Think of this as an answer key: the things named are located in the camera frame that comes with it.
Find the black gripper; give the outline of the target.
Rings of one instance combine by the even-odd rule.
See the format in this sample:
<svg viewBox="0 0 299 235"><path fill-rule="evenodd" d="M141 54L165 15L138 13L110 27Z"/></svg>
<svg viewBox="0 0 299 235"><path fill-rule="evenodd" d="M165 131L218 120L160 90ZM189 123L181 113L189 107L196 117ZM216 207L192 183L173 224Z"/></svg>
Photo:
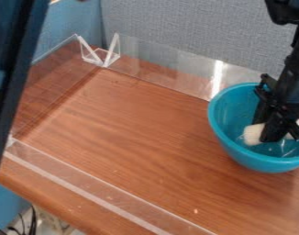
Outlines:
<svg viewBox="0 0 299 235"><path fill-rule="evenodd" d="M277 142L281 139L297 140L299 127L299 51L287 57L284 68L277 79L266 73L254 86L258 98L253 124L264 123L261 142Z"/></svg>

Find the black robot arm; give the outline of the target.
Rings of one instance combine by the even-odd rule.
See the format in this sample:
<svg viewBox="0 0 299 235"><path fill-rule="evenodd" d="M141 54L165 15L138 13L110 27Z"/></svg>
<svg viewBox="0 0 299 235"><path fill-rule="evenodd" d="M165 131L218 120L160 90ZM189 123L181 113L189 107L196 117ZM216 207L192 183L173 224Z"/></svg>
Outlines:
<svg viewBox="0 0 299 235"><path fill-rule="evenodd" d="M287 134L299 140L299 0L264 0L269 18L296 26L292 51L277 79L261 75L254 88L253 122L264 123L258 140ZM50 0L0 0L0 163Z"/></svg>

